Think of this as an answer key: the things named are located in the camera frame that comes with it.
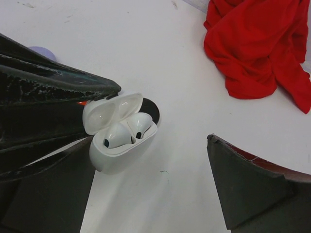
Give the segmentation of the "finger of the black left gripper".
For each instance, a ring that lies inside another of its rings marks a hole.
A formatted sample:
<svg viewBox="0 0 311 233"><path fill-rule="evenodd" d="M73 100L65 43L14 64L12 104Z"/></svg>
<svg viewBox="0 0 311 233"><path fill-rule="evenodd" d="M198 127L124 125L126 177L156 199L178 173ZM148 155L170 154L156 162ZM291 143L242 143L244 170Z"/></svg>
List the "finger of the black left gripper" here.
<svg viewBox="0 0 311 233"><path fill-rule="evenodd" d="M2 107L101 100L120 91L113 80L55 62L0 36Z"/></svg>
<svg viewBox="0 0 311 233"><path fill-rule="evenodd" d="M13 181L39 174L65 159L72 150L43 159L88 137L75 102L36 104L0 110L0 179Z"/></svg>

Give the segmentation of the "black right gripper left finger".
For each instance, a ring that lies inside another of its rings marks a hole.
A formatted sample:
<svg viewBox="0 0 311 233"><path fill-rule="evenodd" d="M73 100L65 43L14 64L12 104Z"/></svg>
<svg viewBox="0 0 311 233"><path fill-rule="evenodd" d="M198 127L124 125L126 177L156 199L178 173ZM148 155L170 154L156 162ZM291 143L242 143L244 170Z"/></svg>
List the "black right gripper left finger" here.
<svg viewBox="0 0 311 233"><path fill-rule="evenodd" d="M91 138L38 162L41 171L0 182L2 233L78 233L95 169Z"/></svg>

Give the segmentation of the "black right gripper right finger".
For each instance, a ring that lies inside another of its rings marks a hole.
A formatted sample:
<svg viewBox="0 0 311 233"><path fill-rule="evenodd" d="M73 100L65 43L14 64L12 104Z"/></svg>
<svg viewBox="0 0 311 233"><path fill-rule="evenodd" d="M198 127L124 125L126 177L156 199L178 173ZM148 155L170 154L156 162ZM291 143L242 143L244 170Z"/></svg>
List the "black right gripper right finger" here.
<svg viewBox="0 0 311 233"><path fill-rule="evenodd" d="M271 163L210 134L207 153L232 233L309 233L311 176Z"/></svg>

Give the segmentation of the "lilac earbud charging case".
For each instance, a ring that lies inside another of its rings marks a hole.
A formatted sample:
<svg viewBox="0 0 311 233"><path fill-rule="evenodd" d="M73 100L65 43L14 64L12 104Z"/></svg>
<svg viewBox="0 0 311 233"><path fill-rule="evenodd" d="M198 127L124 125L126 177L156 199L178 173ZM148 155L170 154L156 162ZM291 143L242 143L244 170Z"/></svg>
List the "lilac earbud charging case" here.
<svg viewBox="0 0 311 233"><path fill-rule="evenodd" d="M56 56L47 48L39 47L39 46L30 46L29 49L39 53L40 55L57 62Z"/></svg>

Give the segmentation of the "white earbud charging case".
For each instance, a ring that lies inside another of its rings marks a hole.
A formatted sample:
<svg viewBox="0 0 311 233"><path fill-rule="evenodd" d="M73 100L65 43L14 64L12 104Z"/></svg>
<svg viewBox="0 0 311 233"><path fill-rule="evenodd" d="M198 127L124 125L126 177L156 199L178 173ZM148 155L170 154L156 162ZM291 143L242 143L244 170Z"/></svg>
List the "white earbud charging case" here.
<svg viewBox="0 0 311 233"><path fill-rule="evenodd" d="M120 92L87 101L83 126L93 137L89 148L92 165L105 174L124 170L150 146L159 120L158 106L141 93Z"/></svg>

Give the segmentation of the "white earbud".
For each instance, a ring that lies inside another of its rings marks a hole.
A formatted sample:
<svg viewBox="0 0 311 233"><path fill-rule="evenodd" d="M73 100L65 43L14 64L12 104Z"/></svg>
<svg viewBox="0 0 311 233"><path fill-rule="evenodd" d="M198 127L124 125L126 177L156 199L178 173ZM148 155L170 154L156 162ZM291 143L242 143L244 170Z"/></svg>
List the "white earbud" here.
<svg viewBox="0 0 311 233"><path fill-rule="evenodd" d="M142 139L152 125L152 117L147 113L138 112L127 119L129 128L136 139Z"/></svg>
<svg viewBox="0 0 311 233"><path fill-rule="evenodd" d="M103 145L108 149L118 148L123 145L133 144L129 130L121 123L112 124L104 136Z"/></svg>

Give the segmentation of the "black earbud charging case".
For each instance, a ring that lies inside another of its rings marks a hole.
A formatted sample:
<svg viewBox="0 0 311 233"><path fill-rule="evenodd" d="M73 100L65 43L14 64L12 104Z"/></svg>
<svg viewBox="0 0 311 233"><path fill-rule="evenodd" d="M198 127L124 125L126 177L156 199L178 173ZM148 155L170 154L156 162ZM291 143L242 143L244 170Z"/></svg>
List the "black earbud charging case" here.
<svg viewBox="0 0 311 233"><path fill-rule="evenodd" d="M152 100L148 98L143 98L142 106L139 112L149 114L152 117L152 120L156 125L159 123L160 110L158 106Z"/></svg>

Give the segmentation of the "orange earbud charging case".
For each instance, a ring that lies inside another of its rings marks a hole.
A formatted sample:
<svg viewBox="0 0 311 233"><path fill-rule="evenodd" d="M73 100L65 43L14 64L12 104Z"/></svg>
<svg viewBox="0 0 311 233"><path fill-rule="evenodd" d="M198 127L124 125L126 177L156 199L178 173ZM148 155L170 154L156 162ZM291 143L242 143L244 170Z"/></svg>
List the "orange earbud charging case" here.
<svg viewBox="0 0 311 233"><path fill-rule="evenodd" d="M80 101L80 102L76 102L76 104L85 106L88 103L88 101Z"/></svg>

